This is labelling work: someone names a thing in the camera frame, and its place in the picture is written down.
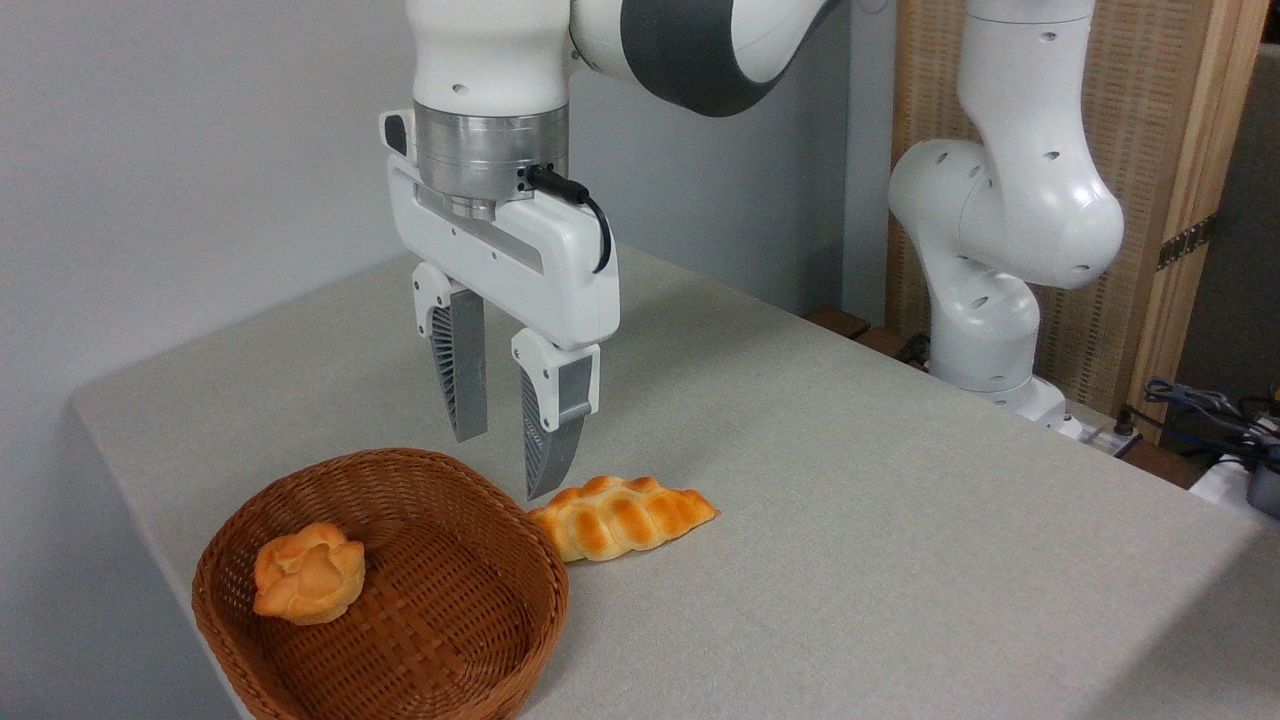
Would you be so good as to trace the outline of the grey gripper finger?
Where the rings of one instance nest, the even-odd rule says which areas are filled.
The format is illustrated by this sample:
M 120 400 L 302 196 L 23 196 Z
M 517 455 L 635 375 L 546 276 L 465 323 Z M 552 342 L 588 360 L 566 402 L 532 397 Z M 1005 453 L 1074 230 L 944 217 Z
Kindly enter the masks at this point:
M 530 328 L 512 338 L 521 368 L 526 496 L 561 487 L 577 452 L 582 425 L 599 410 L 600 346 L 563 350 Z
M 465 442 L 488 429 L 483 299 L 428 263 L 412 274 L 419 333 L 434 368 L 454 437 Z

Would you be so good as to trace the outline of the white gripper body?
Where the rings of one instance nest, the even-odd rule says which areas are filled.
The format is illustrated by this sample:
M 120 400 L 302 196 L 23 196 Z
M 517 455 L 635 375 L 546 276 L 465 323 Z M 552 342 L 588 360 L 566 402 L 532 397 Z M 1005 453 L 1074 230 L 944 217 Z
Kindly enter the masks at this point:
M 403 245 L 553 345 L 576 350 L 620 324 L 620 278 L 600 266 L 585 206 L 536 190 L 532 167 L 566 172 L 570 113 L 474 117 L 413 108 L 381 115 L 390 205 Z

